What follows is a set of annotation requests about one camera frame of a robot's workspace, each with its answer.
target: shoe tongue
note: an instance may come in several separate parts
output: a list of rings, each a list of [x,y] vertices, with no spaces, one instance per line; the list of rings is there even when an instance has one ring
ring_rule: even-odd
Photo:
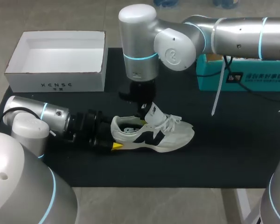
[[[167,119],[167,116],[158,108],[156,104],[152,103],[144,119],[147,123],[158,126]]]

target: shoe sole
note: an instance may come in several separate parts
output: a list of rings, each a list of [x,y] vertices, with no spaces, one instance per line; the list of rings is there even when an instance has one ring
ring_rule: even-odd
[[[156,151],[158,153],[168,153],[168,152],[175,151],[175,150],[177,150],[177,149],[187,145],[193,139],[194,135],[195,135],[195,132],[193,130],[192,136],[191,136],[189,141],[184,142],[184,143],[182,143],[180,145],[176,145],[174,147],[159,147],[159,146],[149,145],[149,144],[146,144],[144,142],[142,142],[142,143],[120,142],[120,144],[123,144],[123,146],[121,148],[119,148],[119,150],[133,150],[133,149],[145,147],[145,148],[151,148],[151,149],[153,149],[154,151]]]

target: n logo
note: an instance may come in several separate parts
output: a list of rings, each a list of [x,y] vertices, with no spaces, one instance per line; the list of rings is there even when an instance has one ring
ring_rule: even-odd
[[[157,146],[162,141],[165,135],[159,131],[154,138],[154,132],[143,132],[135,141],[134,143],[142,143],[145,142],[146,144]]]

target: white box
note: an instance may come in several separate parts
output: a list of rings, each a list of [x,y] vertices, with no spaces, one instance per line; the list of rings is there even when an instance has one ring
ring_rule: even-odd
[[[24,32],[5,70],[13,92],[104,91],[103,31]]]

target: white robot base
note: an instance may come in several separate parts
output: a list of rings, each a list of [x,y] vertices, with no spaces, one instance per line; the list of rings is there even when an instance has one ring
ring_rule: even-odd
[[[78,207],[63,179],[0,133],[0,224],[77,224]]]

